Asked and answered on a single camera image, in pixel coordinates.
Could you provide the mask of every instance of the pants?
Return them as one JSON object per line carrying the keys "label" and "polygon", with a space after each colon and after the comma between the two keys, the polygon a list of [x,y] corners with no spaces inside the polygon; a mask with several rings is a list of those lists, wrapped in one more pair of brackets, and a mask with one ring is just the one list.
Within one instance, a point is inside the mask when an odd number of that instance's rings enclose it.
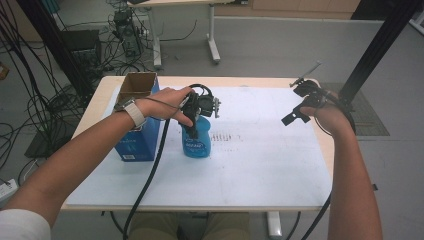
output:
{"label": "pants", "polygon": [[[178,240],[176,213],[136,213],[129,240]],[[250,240],[249,213],[211,213],[202,240]]]}

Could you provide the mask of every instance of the sleeve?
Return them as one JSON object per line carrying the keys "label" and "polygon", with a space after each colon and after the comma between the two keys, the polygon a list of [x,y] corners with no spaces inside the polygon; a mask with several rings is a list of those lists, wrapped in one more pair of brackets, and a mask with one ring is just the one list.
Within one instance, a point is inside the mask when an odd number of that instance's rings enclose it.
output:
{"label": "sleeve", "polygon": [[50,226],[37,213],[8,209],[0,211],[0,239],[2,240],[50,240]]}

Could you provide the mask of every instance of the white watch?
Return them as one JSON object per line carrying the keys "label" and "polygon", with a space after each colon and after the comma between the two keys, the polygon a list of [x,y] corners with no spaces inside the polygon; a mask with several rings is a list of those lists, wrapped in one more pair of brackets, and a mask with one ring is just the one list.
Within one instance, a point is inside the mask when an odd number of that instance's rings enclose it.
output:
{"label": "white watch", "polygon": [[135,98],[134,97],[126,98],[126,99],[118,102],[115,105],[114,109],[117,112],[125,110],[130,115],[130,117],[133,119],[134,124],[135,124],[134,128],[142,127],[143,124],[146,122],[146,118],[144,118],[143,113],[140,111],[140,109],[135,104]]}

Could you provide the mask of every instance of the black device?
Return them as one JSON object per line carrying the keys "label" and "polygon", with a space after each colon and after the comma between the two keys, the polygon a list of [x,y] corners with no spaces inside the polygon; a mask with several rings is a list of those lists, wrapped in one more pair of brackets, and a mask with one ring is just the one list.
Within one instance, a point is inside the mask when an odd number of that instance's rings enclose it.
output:
{"label": "black device", "polygon": [[81,67],[97,67],[101,63],[102,46],[99,30],[61,31],[66,47]]}
{"label": "black device", "polygon": [[190,92],[187,94],[186,99],[183,102],[181,111],[193,122],[193,126],[188,127],[184,126],[187,134],[190,138],[197,139],[197,129],[196,129],[196,120],[199,115],[205,117],[211,117],[212,113],[215,111],[215,118],[218,118],[219,105],[221,102],[218,98],[212,95],[212,91],[202,84],[192,84],[191,88],[201,88],[203,91],[206,91],[207,94],[204,95],[198,94],[196,92]]}
{"label": "black device", "polygon": [[139,56],[141,54],[139,30],[134,26],[131,10],[116,11],[113,22],[116,27],[116,35],[122,42],[125,56]]}
{"label": "black device", "polygon": [[129,3],[131,4],[138,4],[138,3],[142,3],[142,2],[147,2],[149,0],[128,0]]}
{"label": "black device", "polygon": [[300,112],[301,107],[307,106],[313,108],[322,108],[327,103],[327,101],[331,101],[332,104],[334,104],[337,108],[340,109],[341,112],[343,112],[347,120],[349,120],[353,131],[356,131],[355,123],[353,121],[352,115],[350,114],[350,105],[344,105],[339,99],[331,95],[330,91],[320,88],[318,84],[312,80],[299,78],[293,85],[297,85],[293,91],[304,99],[299,105],[293,108],[293,111],[290,114],[281,119],[285,126],[289,125],[297,118],[302,119],[304,123],[307,123],[311,119],[309,116],[306,116]]}

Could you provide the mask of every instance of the blue box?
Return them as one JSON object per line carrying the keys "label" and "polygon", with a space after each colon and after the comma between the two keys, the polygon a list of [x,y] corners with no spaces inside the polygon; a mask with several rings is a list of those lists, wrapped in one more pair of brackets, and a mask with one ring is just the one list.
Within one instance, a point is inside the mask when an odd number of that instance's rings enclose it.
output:
{"label": "blue box", "polygon": [[[159,82],[156,73],[128,73],[122,83],[117,101],[127,97],[139,99],[158,91]],[[115,146],[122,161],[153,161],[156,155],[159,127],[159,120],[148,117],[141,130],[129,131]]]}

